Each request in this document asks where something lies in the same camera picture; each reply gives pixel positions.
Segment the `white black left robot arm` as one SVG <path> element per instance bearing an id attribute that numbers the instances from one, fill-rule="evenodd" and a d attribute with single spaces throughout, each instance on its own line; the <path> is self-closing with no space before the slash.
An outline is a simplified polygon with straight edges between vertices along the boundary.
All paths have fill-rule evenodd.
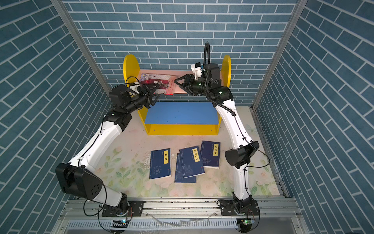
<path id="1" fill-rule="evenodd" d="M 99 130 L 75 157 L 56 167 L 62 192 L 101 203 L 120 213 L 127 212 L 127 195 L 104 185 L 95 169 L 112 142 L 128 126 L 132 112 L 155 105 L 159 98 L 158 88 L 159 84 L 136 82 L 120 84 L 109 92 L 112 108 L 104 116 Z"/>

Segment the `red illustrated cover book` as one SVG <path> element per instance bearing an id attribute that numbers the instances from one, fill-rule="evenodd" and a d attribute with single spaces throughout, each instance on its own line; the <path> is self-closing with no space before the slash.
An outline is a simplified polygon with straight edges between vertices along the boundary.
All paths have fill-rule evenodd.
<path id="1" fill-rule="evenodd" d="M 175 90 L 174 80 L 176 78 L 177 77 L 173 75 L 142 73 L 140 75 L 140 83 L 159 83 L 160 87 L 157 89 L 158 94 L 173 95 Z"/>

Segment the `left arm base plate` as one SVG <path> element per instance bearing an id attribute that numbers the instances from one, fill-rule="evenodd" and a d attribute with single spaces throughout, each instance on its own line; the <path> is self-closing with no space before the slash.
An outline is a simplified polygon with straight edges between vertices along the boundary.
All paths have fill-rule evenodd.
<path id="1" fill-rule="evenodd" d="M 126 201 L 113 207 L 105 205 L 102 211 L 103 217 L 134 217 L 141 216 L 144 208 L 144 201 Z"/>

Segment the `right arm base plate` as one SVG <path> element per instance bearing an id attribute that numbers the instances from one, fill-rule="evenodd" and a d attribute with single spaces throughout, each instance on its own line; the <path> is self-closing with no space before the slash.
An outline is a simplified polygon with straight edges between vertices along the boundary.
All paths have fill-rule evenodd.
<path id="1" fill-rule="evenodd" d="M 246 200 L 217 200 L 222 216 L 234 215 L 260 215 L 260 208 L 255 199 L 248 198 Z"/>

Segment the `navy book yellow label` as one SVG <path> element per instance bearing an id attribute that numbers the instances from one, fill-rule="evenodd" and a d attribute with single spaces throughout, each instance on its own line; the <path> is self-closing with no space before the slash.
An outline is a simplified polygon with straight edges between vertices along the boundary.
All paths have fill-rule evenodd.
<path id="1" fill-rule="evenodd" d="M 199 146 L 193 146 L 179 150 L 184 178 L 190 178 L 205 174 L 202 160 L 200 159 Z"/>

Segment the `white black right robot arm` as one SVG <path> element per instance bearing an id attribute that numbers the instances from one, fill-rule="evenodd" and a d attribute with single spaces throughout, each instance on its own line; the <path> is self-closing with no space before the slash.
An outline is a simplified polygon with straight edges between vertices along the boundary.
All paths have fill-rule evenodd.
<path id="1" fill-rule="evenodd" d="M 222 85 L 219 66 L 198 62 L 191 65 L 191 70 L 191 74 L 174 82 L 189 95 L 205 96 L 222 118 L 232 144 L 232 148 L 225 151 L 225 158 L 234 170 L 234 209 L 239 214 L 253 211 L 256 203 L 249 189 L 248 166 L 259 144 L 246 132 L 230 88 Z"/>

